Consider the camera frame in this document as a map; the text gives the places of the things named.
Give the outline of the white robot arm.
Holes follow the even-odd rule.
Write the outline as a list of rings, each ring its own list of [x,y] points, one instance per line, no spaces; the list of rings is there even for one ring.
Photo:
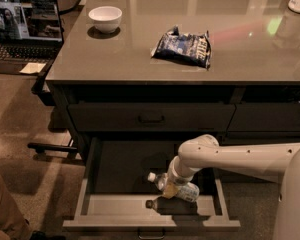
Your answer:
[[[257,178],[281,177],[273,240],[300,240],[300,142],[221,146],[209,134],[183,142],[168,167],[168,179],[185,185],[203,168]]]

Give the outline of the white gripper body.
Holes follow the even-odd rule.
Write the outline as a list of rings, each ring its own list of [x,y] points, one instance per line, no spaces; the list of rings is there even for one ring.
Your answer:
[[[186,166],[178,156],[175,156],[169,164],[167,175],[175,185],[186,185],[193,179],[194,170]]]

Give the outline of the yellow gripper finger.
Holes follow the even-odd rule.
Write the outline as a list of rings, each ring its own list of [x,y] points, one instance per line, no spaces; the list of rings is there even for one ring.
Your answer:
[[[172,182],[167,182],[162,191],[162,196],[167,199],[171,199],[177,195],[179,188]]]

